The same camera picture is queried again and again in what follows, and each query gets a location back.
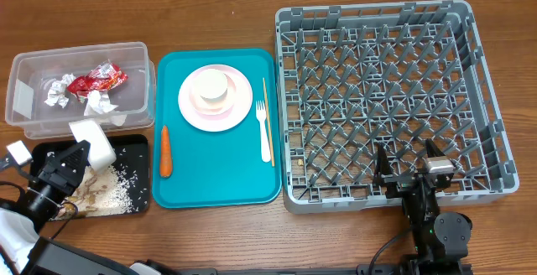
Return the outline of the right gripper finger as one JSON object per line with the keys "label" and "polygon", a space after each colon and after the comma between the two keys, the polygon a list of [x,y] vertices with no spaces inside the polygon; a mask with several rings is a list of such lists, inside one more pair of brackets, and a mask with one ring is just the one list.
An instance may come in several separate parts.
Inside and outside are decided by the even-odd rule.
{"label": "right gripper finger", "polygon": [[392,175],[393,170],[388,160],[388,156],[381,143],[377,144],[377,161],[375,164],[374,177],[382,178],[383,176]]}
{"label": "right gripper finger", "polygon": [[445,157],[445,154],[436,146],[432,139],[425,140],[425,149],[428,158]]}

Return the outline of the cream bowl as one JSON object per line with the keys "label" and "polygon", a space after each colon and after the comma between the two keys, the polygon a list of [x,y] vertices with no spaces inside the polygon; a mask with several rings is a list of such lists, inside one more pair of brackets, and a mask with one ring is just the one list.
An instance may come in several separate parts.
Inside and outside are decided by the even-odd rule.
{"label": "cream bowl", "polygon": [[88,162],[96,174],[104,173],[116,161],[116,154],[101,126],[94,119],[69,123],[70,130],[77,142],[87,141],[89,149]]}

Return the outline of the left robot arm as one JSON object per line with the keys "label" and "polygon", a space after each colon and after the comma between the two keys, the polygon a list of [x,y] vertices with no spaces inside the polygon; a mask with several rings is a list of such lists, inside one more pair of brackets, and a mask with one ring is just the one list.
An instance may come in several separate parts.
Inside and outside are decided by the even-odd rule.
{"label": "left robot arm", "polygon": [[28,180],[28,187],[3,181],[2,186],[18,189],[16,200],[1,200],[2,274],[175,274],[176,271],[152,260],[137,261],[130,267],[111,259],[58,242],[39,233],[55,218],[80,186],[91,145],[81,141],[48,158],[38,173],[24,167],[33,161],[26,146],[17,141],[7,146],[1,170],[14,168]]}

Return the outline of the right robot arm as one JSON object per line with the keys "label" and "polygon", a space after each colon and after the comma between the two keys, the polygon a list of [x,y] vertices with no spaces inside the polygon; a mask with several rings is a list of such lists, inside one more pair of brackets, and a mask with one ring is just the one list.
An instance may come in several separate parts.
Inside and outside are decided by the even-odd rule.
{"label": "right robot arm", "polygon": [[425,141],[425,166],[408,176],[393,175],[382,145],[377,146],[377,162],[373,183],[386,189],[388,199],[400,199],[409,228],[385,243],[373,256],[368,272],[373,273],[376,261],[386,248],[411,234],[414,254],[401,257],[394,274],[471,274],[472,267],[461,263],[468,255],[472,221],[456,212],[442,213],[436,191],[451,186],[454,163],[428,139]]}

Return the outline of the red snack wrapper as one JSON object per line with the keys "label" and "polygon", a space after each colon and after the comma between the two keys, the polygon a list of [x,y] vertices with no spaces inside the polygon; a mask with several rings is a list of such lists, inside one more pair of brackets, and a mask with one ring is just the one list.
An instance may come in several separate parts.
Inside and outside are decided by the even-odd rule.
{"label": "red snack wrapper", "polygon": [[82,97],[87,98],[93,91],[110,91],[127,80],[128,75],[118,65],[108,60],[87,75],[75,78],[67,86],[67,90],[80,100]]}

